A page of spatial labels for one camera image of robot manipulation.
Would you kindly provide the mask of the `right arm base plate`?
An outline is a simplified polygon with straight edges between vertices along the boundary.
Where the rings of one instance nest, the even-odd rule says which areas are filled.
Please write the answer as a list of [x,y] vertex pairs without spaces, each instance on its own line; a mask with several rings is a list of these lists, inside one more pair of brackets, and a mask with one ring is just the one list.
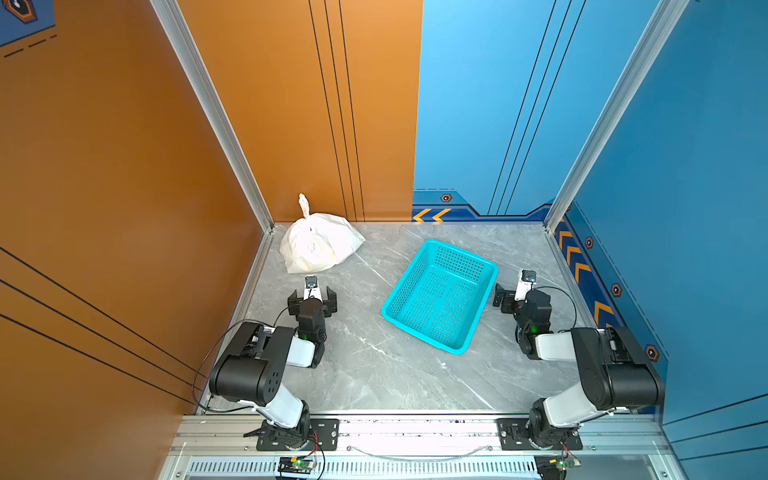
[[583,449],[579,431],[573,427],[552,427],[547,422],[534,425],[528,418],[505,417],[496,420],[496,428],[504,451]]

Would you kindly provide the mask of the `white plastic bag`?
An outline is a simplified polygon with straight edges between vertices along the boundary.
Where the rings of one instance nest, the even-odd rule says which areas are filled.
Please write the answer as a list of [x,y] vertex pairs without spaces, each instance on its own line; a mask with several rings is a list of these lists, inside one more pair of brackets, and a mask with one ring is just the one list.
[[311,213],[308,199],[298,197],[302,217],[286,230],[279,247],[289,274],[315,274],[341,264],[365,242],[351,223],[336,215]]

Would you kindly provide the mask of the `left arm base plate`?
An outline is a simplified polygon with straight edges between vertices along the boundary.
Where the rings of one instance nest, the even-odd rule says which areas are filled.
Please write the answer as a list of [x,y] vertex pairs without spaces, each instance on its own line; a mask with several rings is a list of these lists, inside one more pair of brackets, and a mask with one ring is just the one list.
[[336,418],[310,418],[300,420],[292,429],[270,425],[264,420],[258,429],[256,449],[263,452],[309,452],[321,448],[324,452],[336,451],[340,421]]

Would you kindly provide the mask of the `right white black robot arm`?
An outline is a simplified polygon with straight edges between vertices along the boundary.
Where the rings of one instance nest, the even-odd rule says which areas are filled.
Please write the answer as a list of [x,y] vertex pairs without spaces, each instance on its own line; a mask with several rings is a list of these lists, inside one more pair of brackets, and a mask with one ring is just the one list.
[[551,330],[551,297],[542,288],[494,288],[493,305],[516,322],[515,340],[534,361],[572,362],[579,380],[554,396],[540,398],[522,433],[537,449],[565,446],[586,422],[617,411],[659,406],[665,388],[653,363],[626,327]]

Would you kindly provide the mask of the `teal plastic basket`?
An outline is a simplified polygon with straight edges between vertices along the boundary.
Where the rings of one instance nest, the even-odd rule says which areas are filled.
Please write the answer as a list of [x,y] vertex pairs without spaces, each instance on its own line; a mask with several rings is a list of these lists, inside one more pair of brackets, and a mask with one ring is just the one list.
[[462,355],[469,348],[498,273],[495,263],[430,239],[388,296],[381,315],[426,344]]

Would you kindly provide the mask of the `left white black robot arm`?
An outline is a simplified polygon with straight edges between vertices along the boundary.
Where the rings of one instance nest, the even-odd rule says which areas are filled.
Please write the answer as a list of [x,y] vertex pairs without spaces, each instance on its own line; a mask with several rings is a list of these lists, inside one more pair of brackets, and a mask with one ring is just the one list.
[[259,451],[312,450],[330,441],[336,421],[313,424],[309,405],[283,385],[288,367],[314,369],[325,353],[326,319],[338,311],[337,294],[307,287],[293,292],[287,312],[295,328],[268,326],[255,320],[239,325],[208,377],[212,395],[259,413],[262,424],[245,433]]

